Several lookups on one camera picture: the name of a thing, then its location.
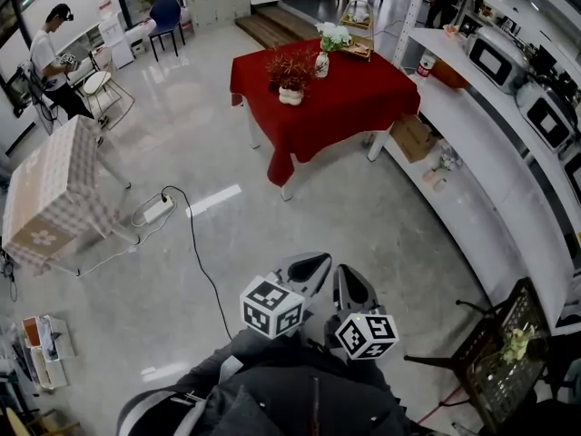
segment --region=red plant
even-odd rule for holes
[[[316,56],[316,52],[312,50],[284,54],[275,49],[274,56],[266,65],[266,71],[271,76],[271,85],[304,92],[315,79]]]

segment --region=white pot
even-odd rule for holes
[[[282,104],[289,104],[293,106],[300,105],[302,102],[303,93],[301,91],[292,91],[291,89],[283,89],[279,87],[279,100]]]
[[[327,77],[329,73],[329,56],[325,52],[320,52],[315,62],[316,75],[320,79]]]

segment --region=power strip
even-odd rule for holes
[[[143,218],[148,224],[153,223],[157,220],[160,216],[164,216],[166,213],[170,212],[175,205],[172,197],[170,195],[165,195],[166,202],[163,199],[160,199],[158,203],[154,206],[148,208],[145,212],[143,212]]]

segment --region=red tablecloth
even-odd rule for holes
[[[319,50],[319,40],[285,45],[279,50]],[[330,54],[329,75],[310,84],[299,106],[281,104],[269,91],[266,64],[272,51],[234,58],[230,91],[232,104],[246,97],[254,119],[274,145],[268,177],[283,186],[292,176],[291,154],[300,163],[316,153],[363,131],[388,129],[401,114],[419,108],[416,85],[378,54],[371,61],[342,52]]]

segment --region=wooden step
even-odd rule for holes
[[[298,40],[310,40],[320,37],[314,25],[307,23],[276,5],[257,8],[256,12]]]
[[[237,18],[236,25],[265,48],[292,44],[300,40],[261,15]]]

